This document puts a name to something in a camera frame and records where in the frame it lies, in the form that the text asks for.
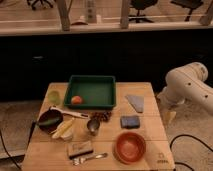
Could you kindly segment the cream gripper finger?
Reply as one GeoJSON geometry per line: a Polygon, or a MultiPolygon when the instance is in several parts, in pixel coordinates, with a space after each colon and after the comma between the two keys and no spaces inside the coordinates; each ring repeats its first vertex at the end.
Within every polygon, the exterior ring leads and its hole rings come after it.
{"type": "Polygon", "coordinates": [[[165,115],[165,126],[169,126],[176,116],[175,111],[170,111],[165,115]]]}

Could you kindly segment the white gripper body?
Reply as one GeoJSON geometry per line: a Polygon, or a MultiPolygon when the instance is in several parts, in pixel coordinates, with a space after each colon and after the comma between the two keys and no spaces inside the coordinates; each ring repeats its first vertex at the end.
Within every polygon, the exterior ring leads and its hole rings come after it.
{"type": "Polygon", "coordinates": [[[179,95],[170,87],[164,87],[163,90],[157,95],[160,101],[160,113],[170,113],[174,108],[182,105],[185,98],[179,95]]]}

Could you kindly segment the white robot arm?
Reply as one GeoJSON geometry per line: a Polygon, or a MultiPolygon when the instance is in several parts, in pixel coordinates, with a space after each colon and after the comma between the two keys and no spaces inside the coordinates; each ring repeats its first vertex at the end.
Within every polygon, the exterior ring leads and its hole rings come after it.
{"type": "Polygon", "coordinates": [[[205,83],[207,67],[200,62],[192,62],[170,70],[166,76],[166,86],[157,95],[162,108],[162,121],[168,126],[176,116],[174,109],[190,100],[200,105],[213,116],[213,87],[205,83]]]}

